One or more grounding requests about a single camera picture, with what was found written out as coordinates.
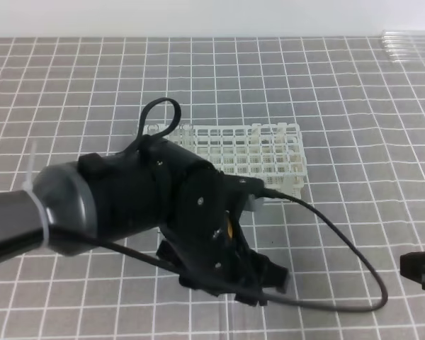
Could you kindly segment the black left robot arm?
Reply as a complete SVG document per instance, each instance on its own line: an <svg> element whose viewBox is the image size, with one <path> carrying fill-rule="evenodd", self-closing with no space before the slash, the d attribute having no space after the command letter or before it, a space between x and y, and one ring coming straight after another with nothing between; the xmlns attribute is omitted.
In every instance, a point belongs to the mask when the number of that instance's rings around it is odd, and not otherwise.
<svg viewBox="0 0 425 340"><path fill-rule="evenodd" d="M64 256L107 248L175 273L182 286L265 305L288 270L248 245L239 219L257 178L227 175L160 140L134 152L45 167L0 193L0 263L40 247Z"/></svg>

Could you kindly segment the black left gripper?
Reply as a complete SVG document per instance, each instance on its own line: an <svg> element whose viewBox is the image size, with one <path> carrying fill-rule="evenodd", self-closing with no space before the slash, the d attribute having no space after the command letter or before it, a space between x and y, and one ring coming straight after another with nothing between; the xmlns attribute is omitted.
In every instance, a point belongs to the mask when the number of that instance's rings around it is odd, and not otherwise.
<svg viewBox="0 0 425 340"><path fill-rule="evenodd" d="M185 271L179 277L182 286L212 294L236 287L286 293L289 270L251 253L239 227L249 198L262 188L259 179L214 169L196 169L181 179L162 232Z"/></svg>

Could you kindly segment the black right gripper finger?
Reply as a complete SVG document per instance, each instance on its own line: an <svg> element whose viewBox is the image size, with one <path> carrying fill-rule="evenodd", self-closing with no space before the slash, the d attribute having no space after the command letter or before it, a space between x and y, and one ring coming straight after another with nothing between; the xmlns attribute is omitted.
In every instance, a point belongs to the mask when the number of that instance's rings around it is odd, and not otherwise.
<svg viewBox="0 0 425 340"><path fill-rule="evenodd" d="M399 257L400 275L421 285L425 290L425 251L403 254Z"/></svg>

